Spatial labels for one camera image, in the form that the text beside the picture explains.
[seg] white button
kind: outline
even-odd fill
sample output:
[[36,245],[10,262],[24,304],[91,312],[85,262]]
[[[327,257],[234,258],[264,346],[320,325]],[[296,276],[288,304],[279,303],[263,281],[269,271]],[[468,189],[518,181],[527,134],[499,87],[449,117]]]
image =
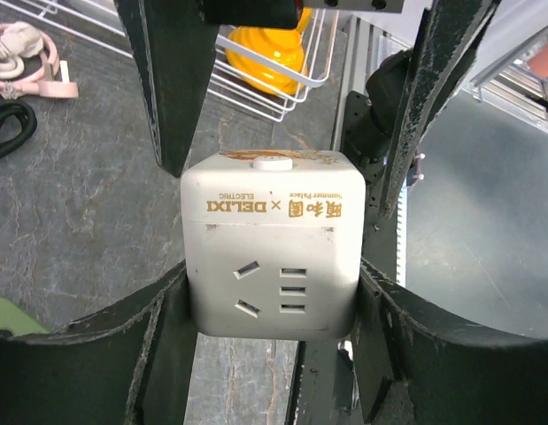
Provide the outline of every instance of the white button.
[[293,168],[293,159],[288,157],[257,157],[252,164],[257,170],[287,171]]

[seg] wire basket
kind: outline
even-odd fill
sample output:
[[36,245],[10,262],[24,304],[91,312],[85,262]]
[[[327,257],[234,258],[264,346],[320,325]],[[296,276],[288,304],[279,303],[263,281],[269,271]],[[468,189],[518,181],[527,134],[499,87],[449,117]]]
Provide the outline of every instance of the wire basket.
[[[132,58],[112,0],[0,0],[0,4],[87,42]],[[301,73],[230,41],[228,34],[233,27],[223,27],[217,37],[217,58],[207,92],[259,117],[281,122],[297,104],[307,99],[310,89],[322,86],[329,77],[338,13],[331,16],[330,23],[326,22],[326,15],[324,10],[313,12],[302,41],[305,65]],[[235,51],[297,81],[297,93],[287,95],[234,68],[227,62],[226,50]],[[275,95],[259,91],[244,80],[259,82]]]

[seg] power socket cube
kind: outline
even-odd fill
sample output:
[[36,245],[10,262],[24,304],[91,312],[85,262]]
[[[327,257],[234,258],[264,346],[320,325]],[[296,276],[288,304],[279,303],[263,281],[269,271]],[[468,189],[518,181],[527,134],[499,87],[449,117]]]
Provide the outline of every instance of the power socket cube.
[[333,151],[223,151],[181,178],[192,316],[208,336],[320,340],[354,321],[366,184]]

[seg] socket slot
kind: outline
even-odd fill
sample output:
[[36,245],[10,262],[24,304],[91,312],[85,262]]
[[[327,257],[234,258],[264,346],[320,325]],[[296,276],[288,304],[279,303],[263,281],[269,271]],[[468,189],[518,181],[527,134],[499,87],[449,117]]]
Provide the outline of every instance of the socket slot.
[[280,295],[290,297],[305,297],[305,286],[281,286]]
[[280,277],[303,279],[307,277],[307,269],[306,268],[283,268],[280,270]]
[[259,269],[260,269],[260,266],[258,262],[252,261],[250,264],[247,264],[246,266],[239,268],[234,273],[235,273],[236,279],[240,280],[248,276],[249,274],[257,272]]
[[259,308],[255,307],[252,304],[248,304],[245,301],[242,301],[242,299],[239,299],[238,302],[235,304],[235,307],[238,310],[241,310],[245,312],[246,314],[249,314],[252,317],[258,318]]
[[305,306],[297,304],[282,304],[280,305],[280,313],[305,314]]

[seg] yellow object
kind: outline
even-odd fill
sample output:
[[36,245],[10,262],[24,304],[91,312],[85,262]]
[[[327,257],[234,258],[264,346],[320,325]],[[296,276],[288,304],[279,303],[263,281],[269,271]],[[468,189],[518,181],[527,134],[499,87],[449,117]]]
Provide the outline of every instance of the yellow object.
[[311,20],[311,13],[313,10],[310,7],[305,7],[301,12],[301,19],[297,24],[296,31],[300,34],[304,33],[309,25],[309,20]]
[[[248,49],[254,50],[280,65],[300,73],[305,61],[301,47],[301,34],[295,30],[239,27],[228,36],[230,40]],[[294,95],[297,92],[297,81],[273,69],[263,66],[232,50],[227,50],[227,60],[230,65],[263,81],[283,93]],[[248,84],[270,95],[276,95],[273,90],[249,78],[244,78]]]

